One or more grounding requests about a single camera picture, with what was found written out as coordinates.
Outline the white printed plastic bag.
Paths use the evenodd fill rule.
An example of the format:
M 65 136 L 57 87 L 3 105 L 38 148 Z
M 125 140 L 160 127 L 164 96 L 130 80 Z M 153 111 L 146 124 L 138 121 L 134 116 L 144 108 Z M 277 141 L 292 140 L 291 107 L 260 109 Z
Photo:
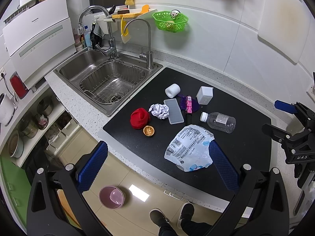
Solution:
M 184 172 L 207 168 L 212 164 L 208 147 L 214 139 L 203 127 L 185 126 L 166 148 L 164 158 Z

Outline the clear plastic bottle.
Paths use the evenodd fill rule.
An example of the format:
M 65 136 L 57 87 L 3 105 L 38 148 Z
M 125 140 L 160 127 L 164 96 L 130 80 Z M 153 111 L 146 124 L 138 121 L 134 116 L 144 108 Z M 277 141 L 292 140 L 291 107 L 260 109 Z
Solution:
M 218 112 L 202 112 L 200 121 L 207 123 L 212 129 L 216 129 L 225 133 L 232 133 L 236 127 L 236 120 L 234 117 Z

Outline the purple foil wrapper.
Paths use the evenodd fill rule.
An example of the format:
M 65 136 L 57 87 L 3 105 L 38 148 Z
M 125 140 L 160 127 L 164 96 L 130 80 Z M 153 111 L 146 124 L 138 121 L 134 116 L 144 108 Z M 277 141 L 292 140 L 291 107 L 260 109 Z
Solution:
M 186 95 L 179 94 L 178 97 L 180 100 L 180 102 L 179 102 L 180 109 L 182 111 L 186 111 Z M 199 107 L 200 107 L 200 105 L 198 104 L 197 100 L 192 98 L 193 113 L 197 112 L 199 110 Z

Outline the white plastic tray lid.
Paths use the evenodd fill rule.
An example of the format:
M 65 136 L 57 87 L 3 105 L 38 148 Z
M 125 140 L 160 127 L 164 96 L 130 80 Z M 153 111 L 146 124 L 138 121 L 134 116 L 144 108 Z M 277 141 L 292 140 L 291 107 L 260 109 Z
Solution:
M 168 120 L 171 125 L 184 122 L 181 109 L 178 105 L 177 99 L 166 99 L 163 101 L 169 108 Z

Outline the walnut shell half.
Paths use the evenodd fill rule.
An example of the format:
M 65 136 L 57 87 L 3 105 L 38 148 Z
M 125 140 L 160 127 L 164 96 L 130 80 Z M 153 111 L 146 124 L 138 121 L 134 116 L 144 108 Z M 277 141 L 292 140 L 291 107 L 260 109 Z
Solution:
M 150 126 L 150 125 L 147 125 L 143 128 L 143 133 L 147 136 L 147 137 L 151 137 L 154 135 L 155 133 L 155 129 Z

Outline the red cloth ball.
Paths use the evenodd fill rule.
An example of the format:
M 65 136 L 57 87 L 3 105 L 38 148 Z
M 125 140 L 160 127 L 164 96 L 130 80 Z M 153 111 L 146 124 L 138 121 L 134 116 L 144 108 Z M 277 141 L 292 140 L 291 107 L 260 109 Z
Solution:
M 150 121 L 149 112 L 144 108 L 136 109 L 130 116 L 130 124 L 133 129 L 143 129 Z

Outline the white square cup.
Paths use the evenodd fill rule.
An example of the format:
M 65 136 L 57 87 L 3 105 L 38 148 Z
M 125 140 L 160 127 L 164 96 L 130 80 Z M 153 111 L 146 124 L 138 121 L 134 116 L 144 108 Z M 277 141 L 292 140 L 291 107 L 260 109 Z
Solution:
M 208 105 L 213 97 L 213 87 L 201 86 L 196 98 L 200 105 Z

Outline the pink small carton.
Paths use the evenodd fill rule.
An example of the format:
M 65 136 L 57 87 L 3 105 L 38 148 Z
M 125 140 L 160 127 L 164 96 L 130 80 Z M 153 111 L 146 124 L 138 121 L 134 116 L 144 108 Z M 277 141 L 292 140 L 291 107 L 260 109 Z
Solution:
M 186 96 L 186 113 L 191 114 L 192 112 L 193 112 L 192 97 Z

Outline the white paper ball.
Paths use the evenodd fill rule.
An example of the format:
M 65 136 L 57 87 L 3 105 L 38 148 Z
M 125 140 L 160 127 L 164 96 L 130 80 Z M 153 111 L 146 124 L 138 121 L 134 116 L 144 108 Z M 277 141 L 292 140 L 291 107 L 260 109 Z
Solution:
M 153 104 L 148 112 L 158 119 L 166 119 L 169 116 L 169 107 L 165 104 Z

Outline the white paper roll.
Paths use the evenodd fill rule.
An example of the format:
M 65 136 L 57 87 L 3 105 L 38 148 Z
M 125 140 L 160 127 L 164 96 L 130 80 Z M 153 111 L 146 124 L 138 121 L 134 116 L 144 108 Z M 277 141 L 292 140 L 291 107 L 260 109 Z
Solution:
M 180 92 L 181 92 L 181 88 L 178 84 L 172 84 L 165 89 L 165 93 L 170 99 L 174 98 Z

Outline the pink trash bin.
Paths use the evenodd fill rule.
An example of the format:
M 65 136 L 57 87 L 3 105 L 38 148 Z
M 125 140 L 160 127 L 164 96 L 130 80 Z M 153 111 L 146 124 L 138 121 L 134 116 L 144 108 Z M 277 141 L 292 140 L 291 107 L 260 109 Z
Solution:
M 124 205 L 124 193 L 116 186 L 105 186 L 99 192 L 100 202 L 109 209 L 119 209 Z

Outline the person left shoe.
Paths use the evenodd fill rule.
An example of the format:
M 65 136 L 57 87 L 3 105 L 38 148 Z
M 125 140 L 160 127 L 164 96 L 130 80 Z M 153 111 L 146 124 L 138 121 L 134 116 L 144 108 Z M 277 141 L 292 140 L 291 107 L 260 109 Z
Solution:
M 165 217 L 162 211 L 157 208 L 154 208 L 153 210 L 150 211 L 149 218 L 159 228 L 163 224 L 169 223 L 169 220 Z

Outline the white countertop dishwasher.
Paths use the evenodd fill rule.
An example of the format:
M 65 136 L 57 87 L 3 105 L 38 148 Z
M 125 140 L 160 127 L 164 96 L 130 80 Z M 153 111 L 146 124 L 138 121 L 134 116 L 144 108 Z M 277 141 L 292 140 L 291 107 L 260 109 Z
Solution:
M 28 89 L 76 52 L 66 0 L 46 0 L 26 10 L 3 28 L 3 36 Z

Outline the green plastic basket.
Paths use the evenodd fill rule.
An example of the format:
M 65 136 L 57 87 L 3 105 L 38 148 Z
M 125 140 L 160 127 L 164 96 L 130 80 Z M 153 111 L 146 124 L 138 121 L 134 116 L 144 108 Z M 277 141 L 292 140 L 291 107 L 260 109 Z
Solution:
M 178 10 L 155 12 L 152 17 L 158 30 L 167 32 L 181 32 L 188 23 L 188 17 Z

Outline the white sink shelf rack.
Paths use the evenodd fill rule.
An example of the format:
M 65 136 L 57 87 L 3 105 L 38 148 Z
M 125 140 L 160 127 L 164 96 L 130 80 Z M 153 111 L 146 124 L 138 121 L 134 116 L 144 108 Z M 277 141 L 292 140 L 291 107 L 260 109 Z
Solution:
M 134 18 L 150 19 L 157 9 L 151 9 L 149 5 L 143 5 L 141 9 L 120 9 L 109 16 L 99 18 L 101 22 L 115 22 L 121 19 L 131 20 Z

